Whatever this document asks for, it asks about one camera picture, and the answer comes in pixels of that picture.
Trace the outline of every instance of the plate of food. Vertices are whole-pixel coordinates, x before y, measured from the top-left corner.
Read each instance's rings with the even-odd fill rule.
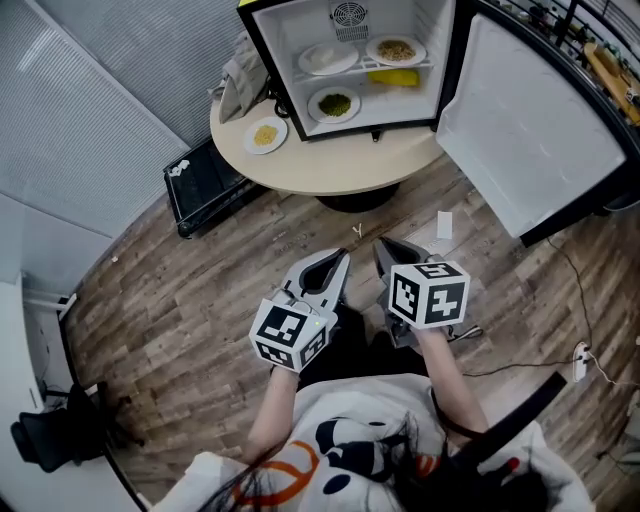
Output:
[[[344,123],[360,110],[360,96],[346,87],[326,87],[311,96],[307,109],[319,123]]]
[[[287,138],[288,128],[279,117],[264,117],[244,133],[244,149],[254,155],[271,153]]]
[[[333,41],[306,49],[298,58],[298,66],[310,75],[335,75],[349,69],[359,58],[358,50],[351,43]]]
[[[413,37],[380,36],[367,43],[367,55],[385,66],[415,66],[427,56],[427,50]]]

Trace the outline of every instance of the wooden floor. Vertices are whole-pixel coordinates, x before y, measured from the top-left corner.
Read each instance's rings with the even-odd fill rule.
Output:
[[[435,241],[438,210],[453,212],[453,240]],[[352,230],[358,223],[361,240]],[[486,334],[455,344],[465,371],[571,359],[587,339],[565,258],[547,242],[526,249],[510,238],[446,157],[372,212],[343,214],[314,198],[269,192],[196,240],[178,237],[163,200],[87,276],[67,322],[82,384],[106,380],[114,397],[133,399],[123,420],[146,445],[117,459],[138,491],[155,502],[198,452],[240,453],[268,377],[247,333],[260,299],[294,261],[348,249],[348,303],[364,312],[371,332],[381,324],[371,244],[383,234],[446,255],[473,277],[465,325],[478,323]],[[593,351],[614,379],[640,380],[639,241],[637,210],[588,218],[553,238],[582,274]],[[470,381],[495,420],[552,371],[516,368]],[[571,367],[562,371],[570,375]],[[548,443],[580,473],[600,510],[633,495],[631,478],[608,456],[595,457],[615,445],[632,391],[607,384],[592,368],[539,418]]]

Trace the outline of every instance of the round table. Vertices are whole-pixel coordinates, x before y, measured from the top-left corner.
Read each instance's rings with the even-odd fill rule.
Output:
[[[274,101],[266,100],[235,121],[220,124],[219,103],[211,107],[211,136],[224,159],[240,174],[275,190],[313,195],[340,211],[366,211],[388,200],[397,184],[422,170],[443,150],[428,127],[346,135],[302,142],[292,122],[284,144],[272,153],[245,151],[245,131],[263,117],[273,116]]]

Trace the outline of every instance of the power outlet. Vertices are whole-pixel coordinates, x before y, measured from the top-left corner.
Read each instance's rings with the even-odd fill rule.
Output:
[[[587,360],[589,359],[589,347],[580,342],[573,350],[573,382],[580,382],[587,374]]]

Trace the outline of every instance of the black chair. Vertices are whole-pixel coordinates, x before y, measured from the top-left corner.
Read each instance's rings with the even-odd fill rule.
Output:
[[[116,421],[122,405],[131,403],[131,399],[121,398],[116,407],[109,407],[106,389],[107,384],[100,382],[92,397],[77,384],[69,393],[47,391],[49,396],[67,398],[67,407],[20,414],[19,421],[11,425],[11,435],[22,459],[51,473],[69,461],[79,465],[103,455],[107,445],[123,448],[127,442],[134,442],[144,446]]]

